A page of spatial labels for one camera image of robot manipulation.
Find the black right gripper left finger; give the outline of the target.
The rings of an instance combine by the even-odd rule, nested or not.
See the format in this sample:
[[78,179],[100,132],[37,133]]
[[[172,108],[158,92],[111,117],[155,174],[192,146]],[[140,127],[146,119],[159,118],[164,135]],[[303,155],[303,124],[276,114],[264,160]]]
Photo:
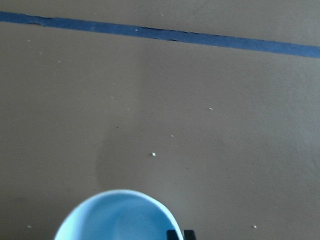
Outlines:
[[166,232],[167,240],[177,240],[177,232],[173,229],[170,229]]

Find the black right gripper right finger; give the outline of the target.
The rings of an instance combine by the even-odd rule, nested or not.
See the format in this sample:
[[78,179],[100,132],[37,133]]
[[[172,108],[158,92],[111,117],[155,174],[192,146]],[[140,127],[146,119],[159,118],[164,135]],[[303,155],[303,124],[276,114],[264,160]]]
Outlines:
[[185,229],[183,231],[183,234],[184,234],[184,240],[196,240],[196,234],[194,230]]

